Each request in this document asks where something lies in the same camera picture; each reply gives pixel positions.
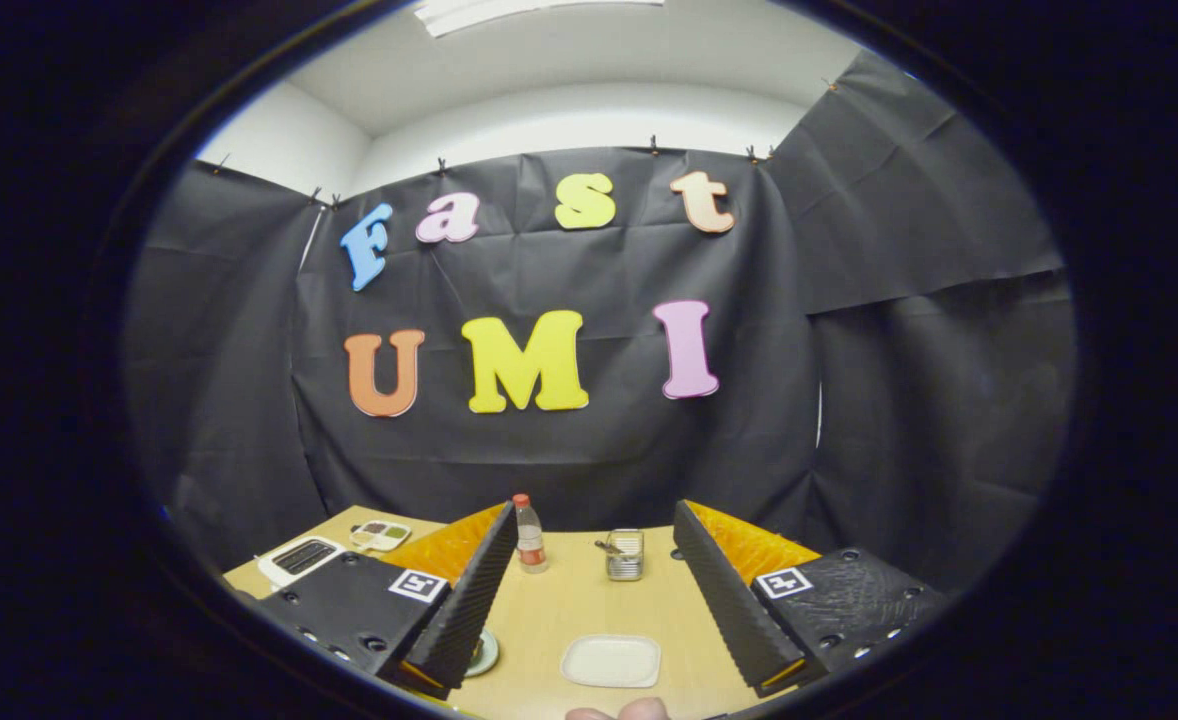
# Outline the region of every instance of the letter m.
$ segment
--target letter m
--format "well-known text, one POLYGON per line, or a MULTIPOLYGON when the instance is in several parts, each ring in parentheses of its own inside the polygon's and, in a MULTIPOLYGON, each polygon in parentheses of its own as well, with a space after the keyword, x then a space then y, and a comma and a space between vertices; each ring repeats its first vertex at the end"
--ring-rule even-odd
POLYGON ((465 323, 459 333, 474 344, 474 397, 469 409, 505 410, 505 398, 496 387, 499 379, 512 404, 525 410, 537 377, 540 395, 535 396, 535 405, 540 410, 576 410, 588 405, 589 394, 580 388, 576 369, 576 331, 581 324, 583 319, 573 310, 551 310, 535 322, 527 350, 519 350, 502 319, 465 323))

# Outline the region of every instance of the blue letter f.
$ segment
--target blue letter f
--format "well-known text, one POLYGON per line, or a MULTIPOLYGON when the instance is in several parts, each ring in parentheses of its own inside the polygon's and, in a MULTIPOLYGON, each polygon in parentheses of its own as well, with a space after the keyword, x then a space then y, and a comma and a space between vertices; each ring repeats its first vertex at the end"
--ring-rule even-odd
POLYGON ((383 251, 385 243, 389 243, 389 236, 380 223, 392 213, 393 209, 389 207, 388 202, 380 202, 340 238, 340 246, 348 250, 350 263, 353 264, 353 292, 365 288, 384 269, 384 258, 377 258, 375 251, 383 251))

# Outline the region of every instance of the pink letter i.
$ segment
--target pink letter i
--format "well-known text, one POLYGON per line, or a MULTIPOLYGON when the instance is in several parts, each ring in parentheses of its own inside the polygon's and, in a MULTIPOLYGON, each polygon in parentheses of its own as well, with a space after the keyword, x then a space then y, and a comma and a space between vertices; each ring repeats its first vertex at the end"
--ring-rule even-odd
POLYGON ((666 383, 666 397, 700 397, 719 389, 719 378, 709 374, 704 359, 704 332, 702 319, 709 306, 700 300, 662 302, 651 311, 659 322, 666 324, 666 338, 670 346, 670 378, 666 383))

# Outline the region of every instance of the white ceiling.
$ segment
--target white ceiling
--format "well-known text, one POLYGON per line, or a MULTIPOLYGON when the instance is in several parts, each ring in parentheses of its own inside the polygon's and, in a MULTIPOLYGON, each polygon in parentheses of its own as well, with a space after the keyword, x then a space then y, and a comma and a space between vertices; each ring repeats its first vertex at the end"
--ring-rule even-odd
POLYGON ((289 81, 371 137, 417 118, 576 82, 683 82, 808 108, 859 47, 768 0, 570 6, 434 40, 415 5, 319 55, 289 81))

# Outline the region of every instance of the wrinkled black fabric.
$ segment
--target wrinkled black fabric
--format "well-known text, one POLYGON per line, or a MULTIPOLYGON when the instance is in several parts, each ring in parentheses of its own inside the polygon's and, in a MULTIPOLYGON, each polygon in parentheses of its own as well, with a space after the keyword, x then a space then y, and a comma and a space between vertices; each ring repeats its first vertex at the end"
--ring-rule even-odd
POLYGON ((209 165, 181 174, 132 278, 123 369, 141 469, 221 568, 320 523, 289 381, 291 282, 318 206, 209 165))
POLYGON ((1077 361, 1064 272, 812 318, 823 412, 800 539, 941 592, 999 557, 1051 480, 1077 361))
MULTIPOLYGON (((324 218, 296 282, 293 381, 302 430, 330 511, 373 506, 452 520, 529 493, 554 530, 671 523, 682 497, 763 521, 787 520, 789 495, 816 432, 818 383, 801 313, 796 243, 761 165, 739 156, 621 148, 515 156, 391 184, 324 218), (726 183, 736 224, 700 232, 668 184, 693 170, 726 183), (616 218, 567 231, 554 189, 571 173, 607 173, 616 218), (429 245, 416 224, 435 197, 475 192, 469 242, 429 245), (388 264, 364 290, 339 238, 389 202, 388 264), (670 399, 666 335, 651 310, 703 300, 709 368, 721 388, 670 399), (576 361, 589 405, 535 404, 475 415, 466 321, 496 316, 524 346, 537 318, 575 310, 576 361), (369 418, 348 395, 351 333, 423 329, 415 405, 369 418)), ((377 387, 392 392, 392 348, 377 387)))
MULTIPOLYGON (((1033 200, 977 128, 873 55, 836 82, 757 165, 540 152, 337 210, 196 165, 133 288, 128 383, 151 483, 225 566, 355 503, 448 521, 530 493, 554 530, 664 526, 690 498, 819 551, 867 547, 958 592, 1051 477, 1072 302, 1033 200), (729 187, 730 232, 686 218, 668 183, 691 170, 729 187), (616 217, 565 231, 554 189, 595 172, 615 184, 616 217), (429 203, 458 191, 479 197, 479 232, 416 240, 429 203), (393 206, 388 264, 355 292, 339 238, 379 202, 393 206), (651 310, 667 300, 712 308, 713 396, 662 395, 651 310), (583 315, 589 405, 471 412, 461 325, 496 316, 524 346, 551 310, 583 315), (409 328, 426 333, 415 405, 370 418, 348 395, 343 343, 409 328)), ((385 342, 383 392, 393 357, 385 342)))
POLYGON ((967 118, 871 53, 835 85, 768 167, 807 313, 1063 265, 1033 197, 967 118))

